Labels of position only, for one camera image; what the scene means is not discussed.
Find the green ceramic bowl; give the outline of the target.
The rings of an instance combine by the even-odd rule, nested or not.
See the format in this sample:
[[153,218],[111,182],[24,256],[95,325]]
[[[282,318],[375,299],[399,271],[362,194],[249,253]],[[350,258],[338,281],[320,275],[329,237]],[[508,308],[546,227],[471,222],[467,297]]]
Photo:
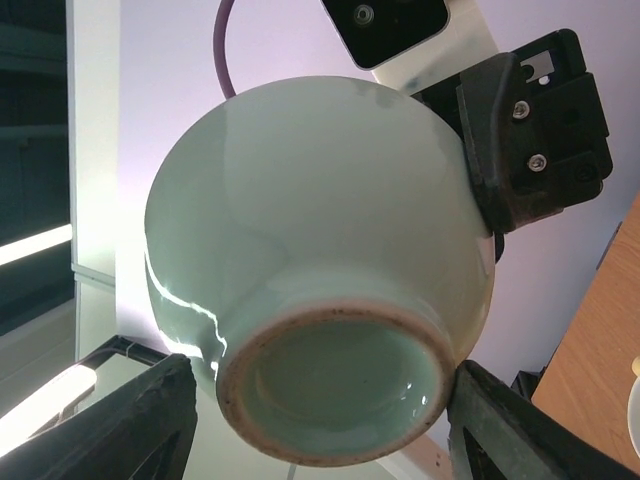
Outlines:
[[424,434],[495,279],[460,135],[352,78],[278,81],[206,113],[162,162],[144,236],[169,348],[245,442],[305,466]]

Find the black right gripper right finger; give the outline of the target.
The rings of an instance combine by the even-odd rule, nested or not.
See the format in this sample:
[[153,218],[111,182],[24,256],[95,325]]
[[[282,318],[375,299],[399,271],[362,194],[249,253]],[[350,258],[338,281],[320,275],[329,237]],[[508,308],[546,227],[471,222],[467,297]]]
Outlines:
[[455,479],[633,479],[475,361],[457,369],[447,407]]

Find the yellow mug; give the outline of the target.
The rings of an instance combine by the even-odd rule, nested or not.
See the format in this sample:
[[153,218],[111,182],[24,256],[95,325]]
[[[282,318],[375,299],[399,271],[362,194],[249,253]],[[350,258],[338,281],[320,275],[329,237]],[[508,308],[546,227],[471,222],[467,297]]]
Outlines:
[[627,425],[630,440],[637,456],[640,456],[640,358],[632,362],[632,372],[635,375],[630,390],[627,406]]

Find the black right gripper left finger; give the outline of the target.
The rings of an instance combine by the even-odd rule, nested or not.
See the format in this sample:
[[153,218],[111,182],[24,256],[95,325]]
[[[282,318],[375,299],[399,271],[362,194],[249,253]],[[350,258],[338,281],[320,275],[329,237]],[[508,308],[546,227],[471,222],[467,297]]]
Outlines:
[[1,458],[3,479],[181,479],[195,429],[189,359],[171,355]]

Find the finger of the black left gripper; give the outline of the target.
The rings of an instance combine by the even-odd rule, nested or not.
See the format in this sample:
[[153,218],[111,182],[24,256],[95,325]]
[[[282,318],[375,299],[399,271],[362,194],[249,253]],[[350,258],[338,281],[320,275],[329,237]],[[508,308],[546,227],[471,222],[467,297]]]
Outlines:
[[499,53],[459,75],[456,100],[471,189],[487,228],[516,228],[508,134],[522,75],[513,53]]

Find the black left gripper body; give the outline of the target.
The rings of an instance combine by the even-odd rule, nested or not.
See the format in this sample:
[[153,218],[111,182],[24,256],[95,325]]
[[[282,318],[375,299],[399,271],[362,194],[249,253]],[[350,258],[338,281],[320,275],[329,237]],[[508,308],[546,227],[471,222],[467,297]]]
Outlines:
[[[516,55],[522,75],[508,134],[516,220],[541,220],[596,198],[613,164],[601,100],[577,34],[557,30],[502,53]],[[456,100],[461,72],[412,96],[463,142]]]

